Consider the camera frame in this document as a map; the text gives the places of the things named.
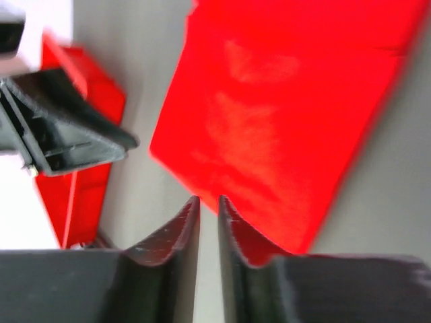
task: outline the red plastic piece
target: red plastic piece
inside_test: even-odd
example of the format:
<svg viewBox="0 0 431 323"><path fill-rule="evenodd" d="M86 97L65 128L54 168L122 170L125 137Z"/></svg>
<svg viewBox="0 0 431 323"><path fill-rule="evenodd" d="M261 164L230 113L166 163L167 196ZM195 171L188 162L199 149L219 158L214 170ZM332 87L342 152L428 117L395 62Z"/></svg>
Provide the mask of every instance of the red plastic piece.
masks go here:
<svg viewBox="0 0 431 323"><path fill-rule="evenodd" d="M61 46L48 33L42 37L42 69L62 67L92 106L120 124L125 95L97 62L78 46ZM97 234L110 164L58 177L36 178L60 247L91 242Z"/></svg>
<svg viewBox="0 0 431 323"><path fill-rule="evenodd" d="M247 223L235 209L234 205L225 196L219 199L219 242L221 239L230 240L229 245L234 247L235 253L241 256L243 263L249 266L262 267L272 261L276 256L289 256L290 253L270 242ZM226 237L220 237L223 230Z"/></svg>
<svg viewBox="0 0 431 323"><path fill-rule="evenodd" d="M429 0L198 0L150 145L306 252L393 89Z"/></svg>

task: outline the black plastic bracket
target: black plastic bracket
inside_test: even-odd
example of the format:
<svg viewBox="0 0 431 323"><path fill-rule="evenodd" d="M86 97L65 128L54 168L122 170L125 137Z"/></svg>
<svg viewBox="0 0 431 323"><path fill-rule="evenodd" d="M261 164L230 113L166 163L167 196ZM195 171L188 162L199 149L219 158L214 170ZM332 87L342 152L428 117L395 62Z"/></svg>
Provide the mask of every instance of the black plastic bracket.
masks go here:
<svg viewBox="0 0 431 323"><path fill-rule="evenodd" d="M0 55L14 56L20 46L26 15L4 1L0 1Z"/></svg>
<svg viewBox="0 0 431 323"><path fill-rule="evenodd" d="M56 176L123 159L137 140L95 111L62 69L0 79L0 151Z"/></svg>
<svg viewBox="0 0 431 323"><path fill-rule="evenodd" d="M0 322L191 323L199 199L125 250L0 252Z"/></svg>

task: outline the gray floor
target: gray floor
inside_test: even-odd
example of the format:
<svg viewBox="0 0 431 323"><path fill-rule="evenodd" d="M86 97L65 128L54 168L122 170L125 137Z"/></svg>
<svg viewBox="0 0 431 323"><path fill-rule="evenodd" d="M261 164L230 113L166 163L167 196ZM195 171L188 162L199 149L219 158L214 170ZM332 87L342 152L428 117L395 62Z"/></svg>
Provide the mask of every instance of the gray floor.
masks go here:
<svg viewBox="0 0 431 323"><path fill-rule="evenodd" d="M127 90L123 126L141 147L114 165L102 230L127 247L171 218L189 197L148 156L183 46L191 0L75 0L74 38ZM331 212L314 252L388 252L431 264L431 36ZM223 322L216 218L203 211L195 322Z"/></svg>

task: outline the red foam block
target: red foam block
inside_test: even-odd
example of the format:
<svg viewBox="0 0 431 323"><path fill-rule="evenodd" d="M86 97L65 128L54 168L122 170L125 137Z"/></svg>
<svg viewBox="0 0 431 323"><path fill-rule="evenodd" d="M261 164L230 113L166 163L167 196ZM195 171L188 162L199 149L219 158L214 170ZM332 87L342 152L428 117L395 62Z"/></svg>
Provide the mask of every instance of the red foam block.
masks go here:
<svg viewBox="0 0 431 323"><path fill-rule="evenodd" d="M42 69L62 67L74 86L105 117L120 124L125 95L98 63L79 46L62 46L42 37ZM97 234L110 164L64 176L36 177L40 195L62 248L91 242Z"/></svg>
<svg viewBox="0 0 431 323"><path fill-rule="evenodd" d="M150 145L214 211L221 194L308 250L393 89L428 0L200 0Z"/></svg>

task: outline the gray wall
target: gray wall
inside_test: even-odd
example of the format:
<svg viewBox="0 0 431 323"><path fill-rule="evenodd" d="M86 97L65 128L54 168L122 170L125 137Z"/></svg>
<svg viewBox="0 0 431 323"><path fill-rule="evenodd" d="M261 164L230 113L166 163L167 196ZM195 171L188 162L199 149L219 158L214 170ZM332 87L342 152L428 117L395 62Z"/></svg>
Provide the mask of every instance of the gray wall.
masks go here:
<svg viewBox="0 0 431 323"><path fill-rule="evenodd" d="M189 197L147 146L183 46L191 0L75 0L74 38L127 90L123 126L141 147L114 165L101 228L127 247ZM431 263L431 37L412 60L350 174L315 252L389 252ZM195 322L223 322L216 217L203 211Z"/></svg>
<svg viewBox="0 0 431 323"><path fill-rule="evenodd" d="M112 169L100 227L127 247L173 217L190 194L147 147L183 48L191 0L75 0L74 39L127 90L123 126L141 147ZM202 212L195 322L223 322L216 217Z"/></svg>

